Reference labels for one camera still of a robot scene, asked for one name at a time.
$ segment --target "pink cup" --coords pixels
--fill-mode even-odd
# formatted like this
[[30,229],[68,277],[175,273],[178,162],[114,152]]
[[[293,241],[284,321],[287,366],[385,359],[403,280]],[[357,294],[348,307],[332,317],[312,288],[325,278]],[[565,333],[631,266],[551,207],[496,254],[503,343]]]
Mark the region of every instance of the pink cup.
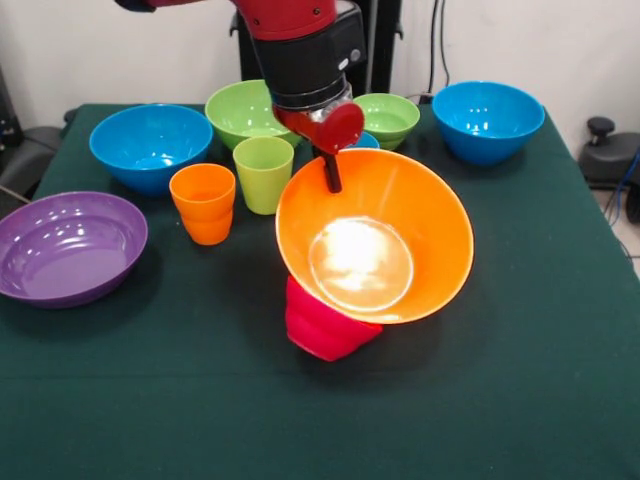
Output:
[[382,333],[382,325],[353,320],[312,297],[292,276],[285,320],[289,340],[327,362],[346,357]]

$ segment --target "plastic bowl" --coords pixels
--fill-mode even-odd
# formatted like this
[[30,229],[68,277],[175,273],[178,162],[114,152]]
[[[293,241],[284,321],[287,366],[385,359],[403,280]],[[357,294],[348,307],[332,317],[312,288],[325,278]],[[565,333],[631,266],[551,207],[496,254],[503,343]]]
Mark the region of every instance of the plastic bowl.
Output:
[[264,80],[247,80],[218,90],[209,98],[204,111],[230,150],[251,137],[280,137],[293,147],[301,140],[273,115]]
[[169,194],[181,168],[203,162],[213,129],[196,110],[178,105],[141,105],[102,121],[89,145],[105,168],[143,195]]
[[378,140],[376,140],[376,137],[374,137],[373,135],[367,133],[367,132],[362,132],[362,135],[360,136],[360,139],[358,140],[357,143],[355,143],[354,145],[350,145],[347,148],[375,148],[378,149],[380,148],[380,143],[378,142]]
[[276,235],[291,275],[325,305],[367,323],[410,322],[444,307],[473,261],[471,223],[456,194],[397,153],[343,150],[337,162],[341,193],[329,193],[316,158],[282,194]]
[[528,93],[492,82],[464,82],[441,90],[433,113],[451,151],[474,165],[495,165],[538,131],[544,108]]
[[120,197],[35,201],[0,221],[0,293],[42,308],[92,302],[120,285],[147,236],[144,215]]
[[354,102],[364,112],[365,130],[385,150],[397,148],[420,120],[418,107],[398,95],[370,93],[357,97]]

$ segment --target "orange bowl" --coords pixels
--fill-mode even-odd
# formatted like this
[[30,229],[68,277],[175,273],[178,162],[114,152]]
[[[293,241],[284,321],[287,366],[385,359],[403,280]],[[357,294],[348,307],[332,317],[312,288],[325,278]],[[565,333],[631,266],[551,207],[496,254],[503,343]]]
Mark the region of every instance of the orange bowl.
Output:
[[424,165],[385,150],[337,156],[343,190],[327,189],[324,160],[305,165],[276,213],[289,272],[312,296],[356,320],[396,324],[441,309],[473,262],[469,217]]

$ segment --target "purple bowl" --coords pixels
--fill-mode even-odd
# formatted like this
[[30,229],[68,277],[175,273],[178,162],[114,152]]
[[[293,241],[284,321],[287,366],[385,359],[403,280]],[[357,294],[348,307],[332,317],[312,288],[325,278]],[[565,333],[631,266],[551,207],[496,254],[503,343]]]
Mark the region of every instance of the purple bowl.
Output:
[[0,221],[0,293],[41,308],[97,300],[126,278],[148,233],[142,212],[114,195],[37,200]]

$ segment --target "green bowl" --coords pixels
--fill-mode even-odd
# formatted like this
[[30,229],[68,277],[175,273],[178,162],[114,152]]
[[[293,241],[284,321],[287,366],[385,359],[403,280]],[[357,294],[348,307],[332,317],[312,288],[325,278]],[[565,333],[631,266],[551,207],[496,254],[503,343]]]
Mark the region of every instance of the green bowl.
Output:
[[205,105],[204,113],[231,150],[252,137],[279,137],[293,147],[301,140],[276,120],[264,80],[247,80],[218,90]]
[[420,120],[420,110],[404,97],[370,93],[354,99],[364,112],[364,129],[385,150],[396,149]]

